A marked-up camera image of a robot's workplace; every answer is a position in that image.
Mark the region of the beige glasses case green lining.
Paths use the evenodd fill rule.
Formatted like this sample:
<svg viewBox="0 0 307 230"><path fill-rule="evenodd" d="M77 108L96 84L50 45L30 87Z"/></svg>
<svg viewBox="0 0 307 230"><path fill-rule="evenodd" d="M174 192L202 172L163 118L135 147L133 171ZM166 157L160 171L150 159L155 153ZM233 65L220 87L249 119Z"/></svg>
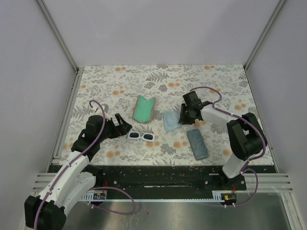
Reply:
<svg viewBox="0 0 307 230"><path fill-rule="evenodd" d="M139 123L149 123L153 119L156 98L146 99L139 95L135 104L132 119Z"/></svg>

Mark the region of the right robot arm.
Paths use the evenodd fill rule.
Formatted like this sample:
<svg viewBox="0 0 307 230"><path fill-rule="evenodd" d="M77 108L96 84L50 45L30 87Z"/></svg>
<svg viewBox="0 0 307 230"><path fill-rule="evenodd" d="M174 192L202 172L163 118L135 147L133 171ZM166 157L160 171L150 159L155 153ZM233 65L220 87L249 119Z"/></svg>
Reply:
<svg viewBox="0 0 307 230"><path fill-rule="evenodd" d="M179 123L192 125L196 120L211 122L224 128L229 137L232 155L222 167L223 175L218 178L222 189L228 190L235 185L237 177L242 174L249 162L264 155L267 140L253 113L236 115L215 106L215 102L202 102L195 91L183 95Z"/></svg>

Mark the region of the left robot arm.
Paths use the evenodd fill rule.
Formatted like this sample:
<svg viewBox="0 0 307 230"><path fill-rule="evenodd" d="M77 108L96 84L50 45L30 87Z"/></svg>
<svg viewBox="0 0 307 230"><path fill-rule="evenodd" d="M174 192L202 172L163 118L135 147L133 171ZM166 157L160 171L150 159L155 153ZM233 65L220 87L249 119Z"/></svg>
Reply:
<svg viewBox="0 0 307 230"><path fill-rule="evenodd" d="M71 153L52 181L37 195L30 195L24 203L25 224L34 230L61 230L67 216L80 198L91 188L104 184L102 170L90 165L106 139L124 136L132 129L120 114L113 120L92 115L86 122Z"/></svg>

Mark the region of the white framed sunglasses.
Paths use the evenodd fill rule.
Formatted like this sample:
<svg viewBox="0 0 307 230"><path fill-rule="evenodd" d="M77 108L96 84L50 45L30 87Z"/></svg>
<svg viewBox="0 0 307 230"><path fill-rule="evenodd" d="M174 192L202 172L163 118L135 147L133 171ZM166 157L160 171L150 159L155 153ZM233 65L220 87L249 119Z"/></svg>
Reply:
<svg viewBox="0 0 307 230"><path fill-rule="evenodd" d="M127 139L131 139L131 140L141 139L147 142L154 142L155 135L151 133L144 133L141 135L139 132L131 131L128 133Z"/></svg>

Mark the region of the light blue cleaning cloth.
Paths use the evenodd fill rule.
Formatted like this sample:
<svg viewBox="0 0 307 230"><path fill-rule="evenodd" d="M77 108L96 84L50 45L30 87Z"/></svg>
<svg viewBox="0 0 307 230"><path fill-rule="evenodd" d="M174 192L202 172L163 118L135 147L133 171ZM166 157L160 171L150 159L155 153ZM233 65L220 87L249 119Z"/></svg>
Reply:
<svg viewBox="0 0 307 230"><path fill-rule="evenodd" d="M168 109L163 112L163 123L166 133L181 127L179 118L179 114L174 112L172 109Z"/></svg>

